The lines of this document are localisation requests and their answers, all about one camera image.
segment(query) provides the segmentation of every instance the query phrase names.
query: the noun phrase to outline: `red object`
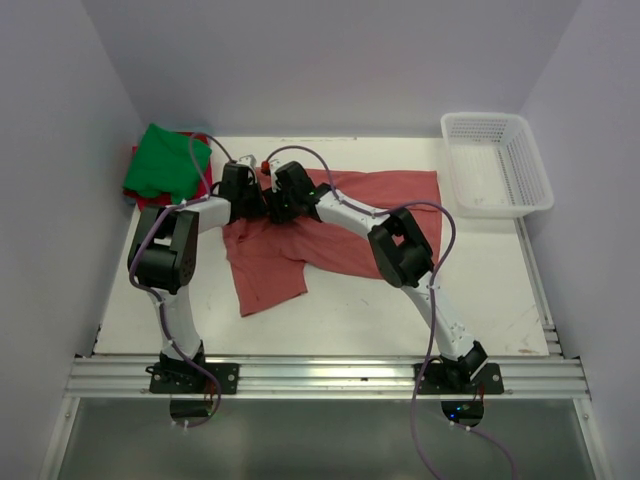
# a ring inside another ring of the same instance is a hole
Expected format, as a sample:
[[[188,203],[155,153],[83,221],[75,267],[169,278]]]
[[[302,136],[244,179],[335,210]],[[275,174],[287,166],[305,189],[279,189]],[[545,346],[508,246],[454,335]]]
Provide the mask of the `red object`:
[[[178,133],[188,137],[193,132],[178,132]],[[196,135],[194,138],[196,140],[200,140],[205,145],[209,145],[209,143],[207,142],[207,137],[205,137],[204,135]],[[133,155],[135,155],[136,150],[138,150],[137,146],[131,148],[131,152],[132,152]],[[207,179],[207,182],[209,182],[209,185],[212,185],[213,184],[213,172],[211,170],[211,162],[209,162],[207,164],[207,169],[204,171],[204,176]],[[134,192],[133,190],[128,190],[128,189],[124,188],[123,192],[127,197],[131,197],[131,198],[134,198],[136,200],[136,204],[138,205],[138,208],[140,210],[144,209],[144,207],[146,207],[147,205],[170,205],[172,203],[171,202],[171,195],[169,193],[163,193],[162,195],[158,195],[157,197],[154,197],[154,198],[144,198],[144,197],[141,197],[140,195],[138,195],[138,193]],[[198,190],[196,191],[196,194],[191,198],[199,198],[199,197],[202,197],[203,195],[205,195],[206,193],[207,193],[207,187],[204,185],[204,183],[202,183],[202,181],[200,181],[200,184],[198,185]]]
[[[271,175],[271,165],[269,164],[268,161],[264,161],[260,164],[260,171],[264,174],[264,175]]]
[[[307,170],[318,185],[327,182],[324,170]],[[440,202],[436,172],[334,172],[336,186],[368,205],[391,208],[410,200]],[[271,179],[258,175],[262,188]],[[428,206],[410,209],[434,251],[440,253],[442,215]],[[273,225],[267,218],[238,220],[223,229],[227,258],[242,316],[266,310],[307,292],[303,268],[380,278],[367,240],[335,225],[298,218]]]

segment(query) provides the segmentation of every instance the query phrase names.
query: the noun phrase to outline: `white plastic basket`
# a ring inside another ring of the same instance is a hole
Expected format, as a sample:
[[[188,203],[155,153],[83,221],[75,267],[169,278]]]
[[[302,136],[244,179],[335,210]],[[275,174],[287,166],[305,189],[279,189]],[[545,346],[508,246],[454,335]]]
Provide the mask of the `white plastic basket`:
[[[515,218],[551,208],[551,186],[524,118],[448,113],[440,123],[461,216]]]

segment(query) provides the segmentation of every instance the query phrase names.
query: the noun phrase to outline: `green cloth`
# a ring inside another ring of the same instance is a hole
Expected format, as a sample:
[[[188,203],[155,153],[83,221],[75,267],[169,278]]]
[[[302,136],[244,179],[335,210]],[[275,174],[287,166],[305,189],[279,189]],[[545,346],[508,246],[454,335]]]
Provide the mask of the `green cloth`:
[[[198,165],[207,169],[211,149],[200,140],[193,140],[193,152]],[[154,198],[171,194],[171,201],[190,199],[198,190],[200,176],[189,155],[189,137],[149,125],[127,172],[123,187],[141,197]]]

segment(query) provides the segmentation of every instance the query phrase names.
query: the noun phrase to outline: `gray wall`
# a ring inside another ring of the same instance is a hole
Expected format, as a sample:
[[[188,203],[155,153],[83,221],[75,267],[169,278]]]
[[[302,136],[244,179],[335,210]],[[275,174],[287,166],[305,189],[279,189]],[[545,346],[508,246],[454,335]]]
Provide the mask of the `gray wall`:
[[[145,122],[440,135],[518,112],[579,0],[84,0]]]
[[[0,7],[0,469],[35,478],[126,233],[141,124],[82,5]]]
[[[637,0],[584,0],[523,109],[556,198],[533,246],[619,478],[640,467],[639,21]]]

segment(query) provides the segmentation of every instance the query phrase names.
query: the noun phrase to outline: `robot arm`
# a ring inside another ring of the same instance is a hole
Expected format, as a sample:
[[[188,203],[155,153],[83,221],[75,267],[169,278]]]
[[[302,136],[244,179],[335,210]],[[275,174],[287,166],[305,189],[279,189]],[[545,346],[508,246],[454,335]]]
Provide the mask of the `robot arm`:
[[[281,164],[273,161],[270,164],[272,188],[261,192],[255,181],[253,163],[251,160],[250,165],[226,164],[218,196],[171,212],[142,255],[136,276],[142,285],[154,288],[161,295],[172,336],[172,341],[163,336],[160,362],[147,369],[153,374],[156,385],[160,385],[150,391],[198,393],[203,388],[201,375],[185,365],[171,343],[177,343],[190,359],[204,367],[203,344],[193,323],[188,290],[195,271],[198,234],[227,225],[237,218],[259,217],[266,213],[274,223],[303,215],[339,225],[368,239],[382,277],[405,292],[427,325],[435,328],[435,340],[445,371],[444,381],[456,389],[470,384],[485,366],[487,355],[466,330],[437,284],[433,288],[438,291],[438,301],[435,316],[432,315],[433,252],[411,213],[399,209],[381,214],[379,209],[350,199],[340,191],[336,198],[328,185],[316,187],[297,162]],[[360,213],[345,205],[344,200],[380,216]],[[147,207],[142,212],[129,253],[129,267],[162,208]]]
[[[434,267],[433,252],[413,215],[406,209],[384,214],[339,190],[336,198],[328,185],[315,187],[297,162],[282,164],[275,160],[270,170],[274,172],[272,188],[266,198],[272,220],[282,220],[282,212],[284,220],[305,215],[319,222],[339,225],[368,239],[382,277],[406,293],[429,328],[435,328],[435,340],[446,371],[445,381],[457,387],[471,383],[486,365],[487,354],[467,331],[438,284],[433,285],[438,292],[433,315],[429,286]],[[361,213],[353,206],[371,214]],[[276,212],[276,218],[273,218],[273,212]]]
[[[338,190],[338,195],[341,199],[347,200],[351,204],[355,204],[361,208],[370,210],[371,212],[379,212],[380,209],[365,205],[357,200],[349,198],[344,193]],[[385,224],[390,223],[389,215],[380,217],[363,215],[341,203],[331,193],[324,194],[318,204],[316,205],[316,211],[318,217],[322,222],[332,223],[339,225],[356,235],[368,238],[372,247],[374,243],[378,249],[380,244],[384,244],[384,241],[388,238],[391,239],[391,235],[386,235]],[[426,249],[422,250],[425,255],[431,257],[430,249],[427,252]],[[380,258],[383,256],[383,252],[378,253],[376,261],[378,262],[378,268],[382,270],[384,268],[384,261]],[[429,292],[429,280],[431,279],[431,271],[427,271],[419,280],[417,286],[402,284],[400,289],[407,294],[411,301],[415,304],[420,315],[427,323],[429,328],[433,328],[431,325],[431,303]],[[459,318],[459,315],[455,309],[451,306],[446,294],[439,285],[434,285],[434,288],[438,290],[438,302],[436,304],[436,333],[435,338],[438,344],[440,354],[449,358],[450,360],[457,360],[461,356],[465,356],[473,348],[473,337],[467,332],[465,326]]]

